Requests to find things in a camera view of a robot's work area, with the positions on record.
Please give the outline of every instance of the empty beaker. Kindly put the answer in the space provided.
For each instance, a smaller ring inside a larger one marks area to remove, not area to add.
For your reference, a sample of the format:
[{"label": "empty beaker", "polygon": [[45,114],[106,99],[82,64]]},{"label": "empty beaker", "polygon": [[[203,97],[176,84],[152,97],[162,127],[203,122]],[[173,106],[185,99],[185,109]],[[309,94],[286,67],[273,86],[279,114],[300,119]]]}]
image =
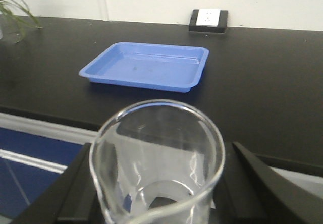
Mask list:
[{"label": "empty beaker", "polygon": [[100,129],[90,170],[108,224],[206,224],[224,144],[196,108],[149,100]]}]

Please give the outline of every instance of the blue tray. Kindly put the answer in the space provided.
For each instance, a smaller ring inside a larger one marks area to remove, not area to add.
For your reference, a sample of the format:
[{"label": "blue tray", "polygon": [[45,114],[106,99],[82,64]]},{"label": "blue tray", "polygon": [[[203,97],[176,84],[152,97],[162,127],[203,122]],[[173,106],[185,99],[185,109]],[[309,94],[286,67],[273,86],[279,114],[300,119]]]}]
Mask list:
[{"label": "blue tray", "polygon": [[80,71],[91,82],[188,92],[198,84],[208,50],[203,47],[119,42]]}]

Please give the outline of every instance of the electrical outlet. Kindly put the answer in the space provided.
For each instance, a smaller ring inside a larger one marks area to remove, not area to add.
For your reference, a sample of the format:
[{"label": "electrical outlet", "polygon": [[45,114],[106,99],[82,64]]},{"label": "electrical outlet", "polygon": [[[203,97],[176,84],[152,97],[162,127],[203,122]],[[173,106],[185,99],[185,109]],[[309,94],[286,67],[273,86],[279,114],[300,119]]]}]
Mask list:
[{"label": "electrical outlet", "polygon": [[218,26],[220,11],[221,10],[219,9],[199,9],[196,19],[196,25]]}]

